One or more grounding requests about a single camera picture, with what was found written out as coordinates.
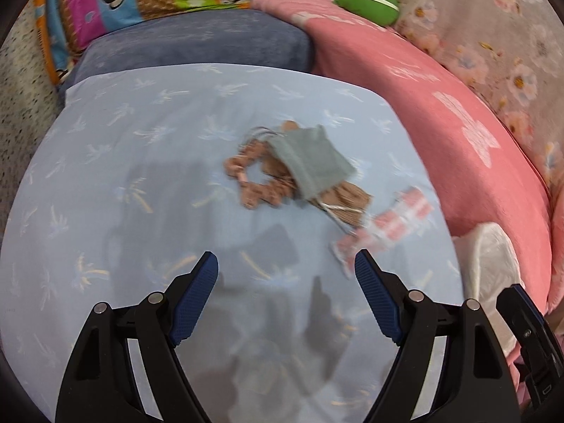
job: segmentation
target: gray-green pouch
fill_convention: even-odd
[[[355,172],[329,141],[322,125],[292,130],[268,142],[274,155],[288,167],[306,200],[316,198]]]

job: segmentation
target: purple stripe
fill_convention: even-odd
[[[68,5],[81,49],[107,32],[97,0],[68,0]]]

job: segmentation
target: pink blanket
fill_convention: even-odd
[[[450,232],[462,235],[486,221],[500,224],[517,253],[527,292],[545,310],[552,258],[548,195],[490,109],[395,32],[331,0],[254,0],[252,7],[311,36],[314,73],[388,101],[429,172]]]

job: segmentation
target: metal screw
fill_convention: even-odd
[[[466,305],[470,310],[479,310],[480,303],[476,299],[468,299]]]
[[[423,299],[425,299],[425,295],[421,292],[421,291],[410,291],[410,299],[414,302],[421,302]]]
[[[152,293],[149,294],[149,297],[147,298],[149,304],[158,304],[159,302],[162,302],[163,299],[163,293]]]
[[[98,302],[94,306],[94,313],[104,313],[106,308],[108,308],[108,306],[105,302]]]

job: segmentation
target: blue-gray cushion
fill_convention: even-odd
[[[237,63],[309,72],[302,30],[253,9],[199,11],[148,20],[93,41],[60,88],[90,76],[184,63]]]

